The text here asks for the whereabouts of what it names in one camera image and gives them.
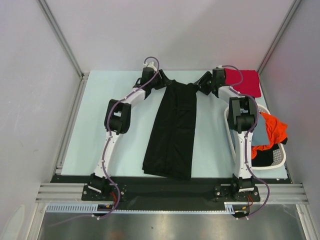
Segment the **red cloth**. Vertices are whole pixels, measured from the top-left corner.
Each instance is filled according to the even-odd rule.
[[[243,82],[233,88],[241,94],[260,98],[259,74],[255,70],[241,70],[241,73],[243,75]],[[225,83],[228,85],[236,84],[241,81],[241,75],[237,70],[225,68],[225,74]]]

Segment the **black pants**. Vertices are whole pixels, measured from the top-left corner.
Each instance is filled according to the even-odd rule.
[[[175,80],[166,87],[143,161],[145,174],[191,178],[197,90]]]

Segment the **mesh basket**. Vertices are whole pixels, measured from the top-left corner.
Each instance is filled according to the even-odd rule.
[[[258,104],[259,112],[263,112],[266,114],[270,114],[269,110],[266,109],[264,106]],[[231,133],[228,125],[228,113],[229,113],[229,107],[227,107],[224,110],[224,122],[226,127],[226,134],[229,141],[230,150],[232,153],[233,161],[236,161],[236,152],[235,148],[232,142]],[[282,143],[278,143],[279,149],[273,151],[273,163],[271,166],[253,166],[253,170],[268,170],[268,169],[276,169],[281,167],[283,164],[285,164],[286,161],[286,152],[284,149],[284,145]]]

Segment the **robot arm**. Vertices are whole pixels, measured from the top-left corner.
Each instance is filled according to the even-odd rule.
[[[251,142],[253,131],[248,132],[255,123],[257,110],[253,100],[240,96],[232,86],[226,85],[226,73],[223,68],[216,68],[212,73],[207,71],[197,82],[199,91],[209,95],[213,93],[217,98],[229,104],[228,126],[235,139],[235,169],[233,182],[236,193],[252,192],[255,189],[253,177],[248,168],[252,169]]]
[[[104,126],[106,135],[101,158],[90,175],[88,188],[98,193],[108,194],[110,191],[109,182],[106,179],[110,173],[110,162],[113,160],[113,153],[118,145],[119,140],[129,130],[131,120],[131,110],[140,102],[145,100],[151,93],[152,89],[161,89],[171,84],[171,80],[167,78],[163,70],[159,70],[157,76],[147,85],[148,81],[157,72],[154,62],[150,62],[142,71],[132,91],[119,102],[111,99],[105,115]]]

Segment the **table surface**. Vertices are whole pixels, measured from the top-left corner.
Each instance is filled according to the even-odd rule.
[[[193,83],[205,71],[164,71],[170,79]],[[106,130],[104,120],[110,99],[120,99],[132,89],[142,71],[91,71],[76,117],[65,156],[62,175],[90,175],[102,155]],[[142,170],[155,117],[165,89],[152,90],[148,98],[131,112],[129,131],[118,143],[110,164],[112,176],[151,177]],[[224,110],[228,106],[213,94],[197,92],[192,173],[194,178],[230,178],[235,163],[230,151]],[[262,97],[257,103],[266,106]],[[257,177],[286,179],[285,166],[270,170],[255,170]]]

